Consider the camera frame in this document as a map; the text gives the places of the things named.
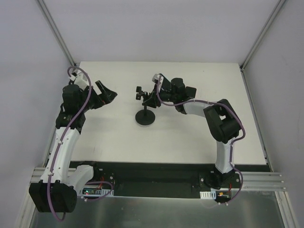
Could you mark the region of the black phone stand two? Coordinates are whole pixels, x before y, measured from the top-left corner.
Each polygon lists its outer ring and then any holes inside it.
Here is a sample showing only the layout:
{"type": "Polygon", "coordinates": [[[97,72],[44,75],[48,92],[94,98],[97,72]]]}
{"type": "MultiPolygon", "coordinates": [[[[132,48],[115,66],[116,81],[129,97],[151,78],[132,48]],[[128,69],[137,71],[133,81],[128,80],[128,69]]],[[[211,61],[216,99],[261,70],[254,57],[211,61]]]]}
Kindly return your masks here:
{"type": "MultiPolygon", "coordinates": [[[[136,100],[141,100],[143,98],[143,102],[146,102],[149,98],[147,92],[142,90],[141,86],[136,87],[136,100]]],[[[136,122],[141,126],[148,126],[154,123],[155,114],[153,111],[147,109],[147,105],[143,105],[143,109],[138,111],[135,115],[136,122]]]]}

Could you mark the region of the pink case phone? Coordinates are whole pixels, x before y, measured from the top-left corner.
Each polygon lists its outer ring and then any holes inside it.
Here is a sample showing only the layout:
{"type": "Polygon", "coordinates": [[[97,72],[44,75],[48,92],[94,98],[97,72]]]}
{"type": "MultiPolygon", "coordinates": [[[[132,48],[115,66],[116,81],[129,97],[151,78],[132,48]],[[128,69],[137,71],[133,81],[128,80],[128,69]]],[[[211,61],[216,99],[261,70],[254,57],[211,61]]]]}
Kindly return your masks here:
{"type": "Polygon", "coordinates": [[[185,93],[188,99],[193,99],[196,96],[197,89],[194,87],[185,87],[185,93]]]}

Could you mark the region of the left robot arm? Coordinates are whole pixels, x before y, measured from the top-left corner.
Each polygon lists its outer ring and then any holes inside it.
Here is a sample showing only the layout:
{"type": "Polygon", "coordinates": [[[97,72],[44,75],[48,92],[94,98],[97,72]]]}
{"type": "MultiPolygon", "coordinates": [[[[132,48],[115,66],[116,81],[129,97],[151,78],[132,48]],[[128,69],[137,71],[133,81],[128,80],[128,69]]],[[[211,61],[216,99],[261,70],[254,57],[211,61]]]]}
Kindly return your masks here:
{"type": "Polygon", "coordinates": [[[117,96],[100,81],[95,84],[100,94],[90,85],[81,88],[70,83],[63,88],[53,150],[39,181],[29,187],[29,194],[39,212],[73,212],[83,187],[87,183],[95,185],[103,179],[95,162],[82,162],[73,174],[68,174],[73,150],[86,121],[85,113],[111,103],[117,96]]]}

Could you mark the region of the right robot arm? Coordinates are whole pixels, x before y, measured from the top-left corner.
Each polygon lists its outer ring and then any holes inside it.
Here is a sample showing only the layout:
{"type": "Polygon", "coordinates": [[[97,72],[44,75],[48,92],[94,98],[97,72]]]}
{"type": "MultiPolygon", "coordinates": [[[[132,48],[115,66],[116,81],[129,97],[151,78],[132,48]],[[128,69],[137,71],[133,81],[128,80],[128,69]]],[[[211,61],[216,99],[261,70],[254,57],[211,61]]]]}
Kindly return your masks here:
{"type": "Polygon", "coordinates": [[[157,108],[163,104],[175,107],[181,114],[205,118],[209,131],[216,140],[217,156],[213,172],[204,178],[204,183],[217,190],[228,185],[236,171],[233,164],[234,143],[242,139],[239,132],[245,130],[229,101],[197,100],[197,89],[185,86],[182,78],[168,80],[163,74],[155,74],[152,81],[154,88],[150,93],[142,91],[139,86],[136,88],[136,99],[143,100],[143,117],[153,114],[147,107],[157,108]]]}

